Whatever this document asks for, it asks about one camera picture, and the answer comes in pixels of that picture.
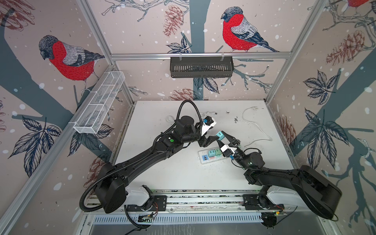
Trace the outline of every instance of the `metal vent grille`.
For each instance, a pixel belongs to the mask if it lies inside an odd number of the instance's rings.
[[[171,77],[231,77],[234,70],[231,56],[213,57],[172,57]]]
[[[137,221],[138,214],[131,214]],[[261,223],[260,212],[158,214],[153,224]],[[93,224],[130,224],[126,215],[96,215]]]

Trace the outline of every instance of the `white mesh basket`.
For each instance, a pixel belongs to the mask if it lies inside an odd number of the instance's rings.
[[[96,134],[98,132],[124,79],[123,72],[112,71],[108,73],[74,125],[74,129],[78,133]]]

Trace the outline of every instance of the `bird head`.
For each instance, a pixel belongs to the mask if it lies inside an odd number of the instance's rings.
[[[59,40],[51,35],[44,36],[39,42],[39,50],[43,59],[54,59],[52,46]]]
[[[236,15],[236,14],[243,14],[243,10],[242,10],[240,7],[238,7],[238,6],[232,6],[232,7],[230,7],[230,8],[227,8],[227,9],[224,11],[224,13],[223,13],[221,19],[224,20],[225,22],[229,22],[229,20],[230,20],[234,15]]]

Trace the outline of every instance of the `wallpaper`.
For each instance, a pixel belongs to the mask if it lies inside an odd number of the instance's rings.
[[[112,53],[198,53],[290,51],[315,0],[89,3]]]
[[[342,190],[343,234],[376,234],[375,13],[376,1],[329,0],[270,103],[298,164]]]
[[[108,65],[75,1],[0,0],[0,21],[0,177],[11,179],[0,183],[2,216]],[[72,136],[14,234],[73,233],[78,198],[128,110],[119,92],[98,134]]]
[[[228,78],[172,78],[170,60],[117,61],[134,100],[264,99],[284,59],[234,60]]]

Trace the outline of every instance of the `bird illustration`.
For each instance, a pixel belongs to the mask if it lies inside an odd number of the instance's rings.
[[[90,91],[86,88],[86,79],[94,73],[95,64],[104,58],[104,56],[87,51],[82,47],[68,45],[51,35],[41,39],[39,50],[42,58],[49,58],[51,63],[66,78],[74,81],[85,81],[85,88],[81,90],[81,95],[84,91]]]
[[[223,19],[223,39],[234,50],[245,50],[250,48],[263,47],[277,52],[271,48],[257,32],[256,27],[251,25],[240,7],[233,6],[227,8],[221,19]]]

